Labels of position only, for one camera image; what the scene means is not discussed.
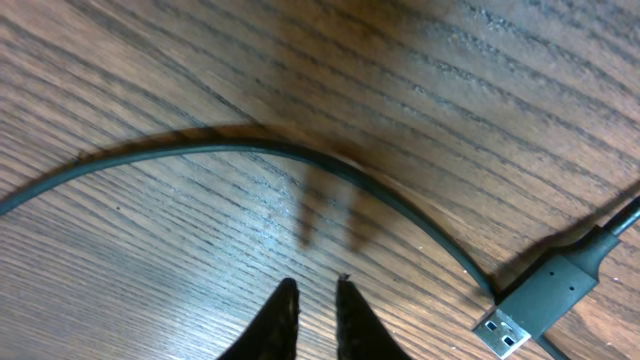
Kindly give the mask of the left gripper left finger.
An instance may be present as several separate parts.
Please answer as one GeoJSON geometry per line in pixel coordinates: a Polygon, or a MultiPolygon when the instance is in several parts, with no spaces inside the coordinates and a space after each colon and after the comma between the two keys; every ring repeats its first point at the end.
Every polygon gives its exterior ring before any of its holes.
{"type": "Polygon", "coordinates": [[[241,336],[219,360],[294,360],[299,329],[299,290],[283,279],[241,336]]]}

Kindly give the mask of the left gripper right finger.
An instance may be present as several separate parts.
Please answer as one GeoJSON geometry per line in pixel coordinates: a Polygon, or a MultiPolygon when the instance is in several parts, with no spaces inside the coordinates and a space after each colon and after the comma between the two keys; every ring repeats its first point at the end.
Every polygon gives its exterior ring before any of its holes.
{"type": "Polygon", "coordinates": [[[338,278],[336,310],[339,360],[411,360],[348,274],[338,278]]]}

